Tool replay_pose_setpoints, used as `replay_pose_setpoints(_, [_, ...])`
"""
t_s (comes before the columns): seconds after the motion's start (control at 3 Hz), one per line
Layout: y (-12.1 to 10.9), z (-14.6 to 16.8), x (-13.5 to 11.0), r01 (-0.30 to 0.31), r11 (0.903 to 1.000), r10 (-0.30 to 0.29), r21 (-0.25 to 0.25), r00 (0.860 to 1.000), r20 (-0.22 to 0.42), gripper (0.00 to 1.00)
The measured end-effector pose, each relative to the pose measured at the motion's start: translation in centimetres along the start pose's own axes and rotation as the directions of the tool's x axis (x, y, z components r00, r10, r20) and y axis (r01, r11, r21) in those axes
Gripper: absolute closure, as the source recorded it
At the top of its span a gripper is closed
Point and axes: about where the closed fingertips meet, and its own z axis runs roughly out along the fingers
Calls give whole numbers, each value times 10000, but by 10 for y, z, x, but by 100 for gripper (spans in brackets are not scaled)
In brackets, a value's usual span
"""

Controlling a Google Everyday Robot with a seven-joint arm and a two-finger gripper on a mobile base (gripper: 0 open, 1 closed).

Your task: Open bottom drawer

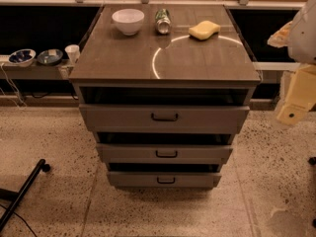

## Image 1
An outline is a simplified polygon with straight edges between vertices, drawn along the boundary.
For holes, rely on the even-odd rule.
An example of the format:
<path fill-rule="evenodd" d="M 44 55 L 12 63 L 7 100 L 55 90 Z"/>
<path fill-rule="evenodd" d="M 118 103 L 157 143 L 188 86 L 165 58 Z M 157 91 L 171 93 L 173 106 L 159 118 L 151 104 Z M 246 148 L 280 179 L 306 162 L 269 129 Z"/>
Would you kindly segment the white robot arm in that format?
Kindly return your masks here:
<path fill-rule="evenodd" d="M 308 0 L 290 22 L 270 36 L 268 45 L 286 46 L 289 57 L 300 63 L 276 107 L 279 123 L 295 125 L 316 104 L 316 0 Z"/>

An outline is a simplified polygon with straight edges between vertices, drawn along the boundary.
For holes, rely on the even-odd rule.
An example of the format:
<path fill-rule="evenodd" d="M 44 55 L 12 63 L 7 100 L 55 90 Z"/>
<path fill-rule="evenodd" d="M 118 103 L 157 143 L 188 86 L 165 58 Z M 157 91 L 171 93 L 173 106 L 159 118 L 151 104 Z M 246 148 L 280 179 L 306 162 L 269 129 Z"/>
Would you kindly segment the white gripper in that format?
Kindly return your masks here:
<path fill-rule="evenodd" d="M 316 66 L 302 64 L 290 74 L 284 90 L 276 120 L 284 125 L 295 125 L 316 105 Z"/>

